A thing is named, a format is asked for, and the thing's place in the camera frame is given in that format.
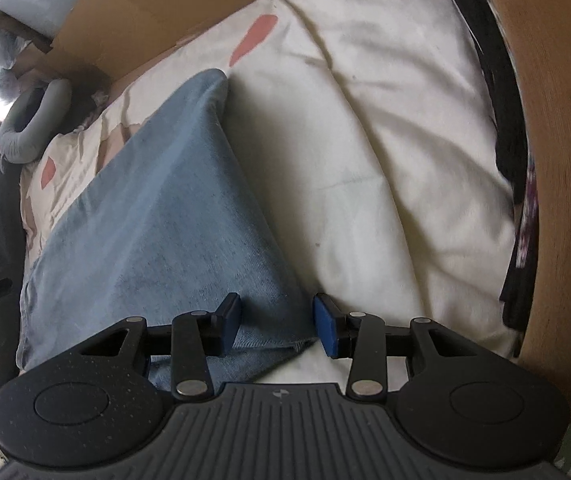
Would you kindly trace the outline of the blue denim pants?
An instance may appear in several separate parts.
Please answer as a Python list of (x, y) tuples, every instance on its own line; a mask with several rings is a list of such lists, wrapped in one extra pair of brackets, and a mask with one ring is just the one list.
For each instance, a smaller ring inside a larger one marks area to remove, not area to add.
[(129, 316), (152, 325), (243, 302), (215, 384), (248, 382), (315, 339), (310, 302), (224, 134), (228, 79), (176, 90), (69, 206), (24, 279), (16, 362), (31, 370)]

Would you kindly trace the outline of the folded dark patterned clothes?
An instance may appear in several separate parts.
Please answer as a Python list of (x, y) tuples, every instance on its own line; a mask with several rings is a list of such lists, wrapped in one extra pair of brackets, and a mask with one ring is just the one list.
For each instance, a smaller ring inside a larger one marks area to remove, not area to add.
[(497, 131), (496, 166), (511, 184), (517, 208), (517, 232), (500, 300), (505, 325), (523, 333), (531, 316), (538, 266), (539, 201), (517, 74), (489, 0), (453, 2), (468, 27), (481, 64)]

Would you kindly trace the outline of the grey neck pillow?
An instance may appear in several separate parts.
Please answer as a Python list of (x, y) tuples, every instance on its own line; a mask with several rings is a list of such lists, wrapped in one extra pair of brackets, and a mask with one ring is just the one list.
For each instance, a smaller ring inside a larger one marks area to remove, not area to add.
[(2, 162), (26, 165), (40, 157), (72, 104), (72, 84), (54, 79), (46, 88), (26, 90), (14, 102), (0, 127)]

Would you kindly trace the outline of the black cloth under pillow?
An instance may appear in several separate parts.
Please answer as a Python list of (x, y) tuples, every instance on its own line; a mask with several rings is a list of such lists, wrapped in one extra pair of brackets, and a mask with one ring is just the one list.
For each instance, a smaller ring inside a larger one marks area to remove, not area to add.
[(103, 112), (108, 99), (110, 78), (97, 68), (82, 68), (69, 74), (72, 101), (62, 124), (61, 134), (88, 128)]

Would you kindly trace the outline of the cream bear print bedsheet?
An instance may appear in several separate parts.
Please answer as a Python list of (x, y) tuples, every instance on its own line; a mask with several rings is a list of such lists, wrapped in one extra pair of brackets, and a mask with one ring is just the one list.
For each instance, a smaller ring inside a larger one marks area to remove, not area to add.
[[(224, 134), (309, 302), (326, 292), (394, 325), (433, 318), (509, 356), (512, 191), (453, 0), (258, 0), (209, 29), (25, 171), (25, 278), (92, 179), (204, 70), (227, 76)], [(346, 374), (314, 339), (252, 380)]]

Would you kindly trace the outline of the brown cardboard sheet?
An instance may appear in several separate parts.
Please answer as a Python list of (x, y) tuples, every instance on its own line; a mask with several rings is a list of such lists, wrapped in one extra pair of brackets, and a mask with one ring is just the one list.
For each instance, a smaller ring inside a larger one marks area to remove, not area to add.
[(28, 47), (17, 77), (105, 88), (254, 0), (77, 0), (48, 52)]

